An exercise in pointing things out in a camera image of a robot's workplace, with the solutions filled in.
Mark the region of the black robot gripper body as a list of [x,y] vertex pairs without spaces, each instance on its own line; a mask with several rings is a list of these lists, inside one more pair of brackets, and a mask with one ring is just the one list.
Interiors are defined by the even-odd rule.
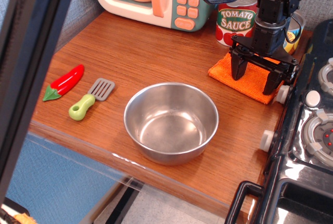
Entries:
[[232,52],[245,56],[248,63],[252,63],[267,71],[281,70],[296,73],[298,61],[283,48],[287,36],[290,20],[284,19],[280,23],[266,23],[255,19],[252,36],[232,36]]

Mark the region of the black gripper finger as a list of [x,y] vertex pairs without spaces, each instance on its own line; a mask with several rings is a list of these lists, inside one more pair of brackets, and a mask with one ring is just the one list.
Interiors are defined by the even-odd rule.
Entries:
[[246,72],[248,61],[240,53],[231,53],[232,78],[237,81],[242,78]]
[[281,70],[270,71],[263,90],[264,95],[271,95],[277,87],[282,83],[290,83],[293,79],[293,72],[282,72]]

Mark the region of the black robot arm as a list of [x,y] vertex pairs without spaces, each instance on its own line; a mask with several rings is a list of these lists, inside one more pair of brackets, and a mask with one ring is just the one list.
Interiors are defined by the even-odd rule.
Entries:
[[290,83],[298,61],[283,47],[289,39],[287,30],[301,0],[258,0],[252,35],[232,36],[230,48],[232,78],[239,80],[252,63],[269,71],[263,90],[270,95],[282,83]]

